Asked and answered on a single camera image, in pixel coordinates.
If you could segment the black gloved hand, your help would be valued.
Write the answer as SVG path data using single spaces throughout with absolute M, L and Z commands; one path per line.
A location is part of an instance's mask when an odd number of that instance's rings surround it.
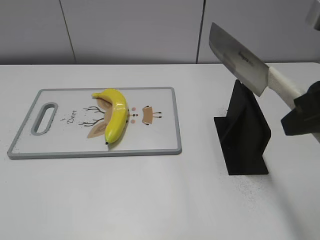
M 307 92 L 294 99 L 295 108 L 281 119 L 287 136 L 320 133 L 320 82 L 313 83 Z

